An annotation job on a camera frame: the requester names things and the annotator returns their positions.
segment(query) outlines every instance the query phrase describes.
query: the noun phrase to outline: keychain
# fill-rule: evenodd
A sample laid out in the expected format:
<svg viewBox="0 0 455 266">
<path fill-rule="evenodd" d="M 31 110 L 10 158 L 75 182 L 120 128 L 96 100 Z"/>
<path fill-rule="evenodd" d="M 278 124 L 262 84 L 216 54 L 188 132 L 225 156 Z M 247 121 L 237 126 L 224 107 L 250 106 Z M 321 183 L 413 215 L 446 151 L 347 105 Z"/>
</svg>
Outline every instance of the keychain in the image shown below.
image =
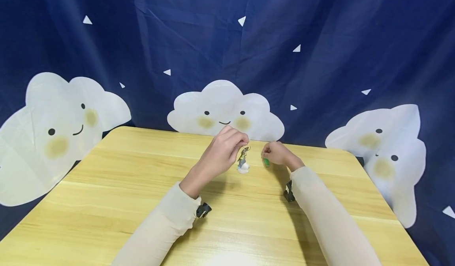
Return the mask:
<svg viewBox="0 0 455 266">
<path fill-rule="evenodd" d="M 242 150 L 242 153 L 240 153 L 240 157 L 238 160 L 239 165 L 237 166 L 237 170 L 239 171 L 239 173 L 242 174 L 248 173 L 248 169 L 250 168 L 250 166 L 246 163 L 246 152 L 249 150 L 250 150 L 249 147 L 245 147 Z"/>
</svg>

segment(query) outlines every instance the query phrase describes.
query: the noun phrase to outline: beige sleeve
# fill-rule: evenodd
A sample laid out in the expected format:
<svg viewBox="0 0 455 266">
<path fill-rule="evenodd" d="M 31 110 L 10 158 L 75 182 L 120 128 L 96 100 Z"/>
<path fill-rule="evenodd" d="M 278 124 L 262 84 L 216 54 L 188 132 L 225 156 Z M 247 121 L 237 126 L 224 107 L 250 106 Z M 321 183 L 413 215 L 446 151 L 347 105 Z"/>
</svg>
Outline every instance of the beige sleeve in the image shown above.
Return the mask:
<svg viewBox="0 0 455 266">
<path fill-rule="evenodd" d="M 201 198 L 185 194 L 177 182 L 120 249 L 111 266 L 159 266 L 196 218 Z"/>
<path fill-rule="evenodd" d="M 321 179 L 308 167 L 291 173 L 294 197 L 308 216 L 329 266 L 380 266 L 357 224 Z"/>
</svg>

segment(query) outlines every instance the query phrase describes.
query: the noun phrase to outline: wood grain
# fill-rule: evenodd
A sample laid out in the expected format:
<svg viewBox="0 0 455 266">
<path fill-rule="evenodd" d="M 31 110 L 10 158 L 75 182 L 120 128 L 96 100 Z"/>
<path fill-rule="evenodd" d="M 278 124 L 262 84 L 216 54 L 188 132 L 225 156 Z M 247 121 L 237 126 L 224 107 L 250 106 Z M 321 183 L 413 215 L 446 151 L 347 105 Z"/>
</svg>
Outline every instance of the wood grain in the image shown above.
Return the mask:
<svg viewBox="0 0 455 266">
<path fill-rule="evenodd" d="M 0 265 L 109 265 L 212 137 L 120 127 L 0 242 Z M 165 266 L 327 265 L 308 219 L 252 141 L 248 174 L 232 167 L 201 194 L 213 211 L 177 240 Z M 365 171 L 342 150 L 288 145 L 336 195 L 384 266 L 428 265 Z"/>
</svg>

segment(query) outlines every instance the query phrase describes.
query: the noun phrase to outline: white figurine base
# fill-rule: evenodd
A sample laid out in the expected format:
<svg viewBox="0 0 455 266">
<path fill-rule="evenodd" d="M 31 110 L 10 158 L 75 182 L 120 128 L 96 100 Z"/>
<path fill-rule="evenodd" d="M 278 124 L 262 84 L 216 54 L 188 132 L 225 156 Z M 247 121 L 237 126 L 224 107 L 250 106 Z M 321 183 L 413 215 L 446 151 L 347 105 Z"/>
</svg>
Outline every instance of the white figurine base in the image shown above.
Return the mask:
<svg viewBox="0 0 455 266">
<path fill-rule="evenodd" d="M 240 174 L 246 174 L 246 173 L 249 172 L 249 171 L 248 171 L 249 168 L 250 168 L 250 166 L 249 166 L 247 163 L 244 163 L 244 164 L 242 165 L 242 167 L 240 167 L 240 168 L 237 167 L 237 171 L 238 171 Z"/>
</svg>

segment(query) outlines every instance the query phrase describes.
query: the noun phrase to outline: person's left hand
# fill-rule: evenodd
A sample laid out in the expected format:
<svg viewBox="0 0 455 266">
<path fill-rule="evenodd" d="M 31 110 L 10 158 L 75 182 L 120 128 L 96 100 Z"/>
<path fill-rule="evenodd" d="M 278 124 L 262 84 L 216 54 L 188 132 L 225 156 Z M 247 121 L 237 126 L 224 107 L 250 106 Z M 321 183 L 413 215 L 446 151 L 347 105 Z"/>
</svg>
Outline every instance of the person's left hand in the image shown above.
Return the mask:
<svg viewBox="0 0 455 266">
<path fill-rule="evenodd" d="M 239 149 L 249 143 L 248 135 L 225 126 L 209 144 L 201 159 L 180 182 L 180 188 L 197 198 L 204 185 L 226 172 L 236 162 Z"/>
</svg>

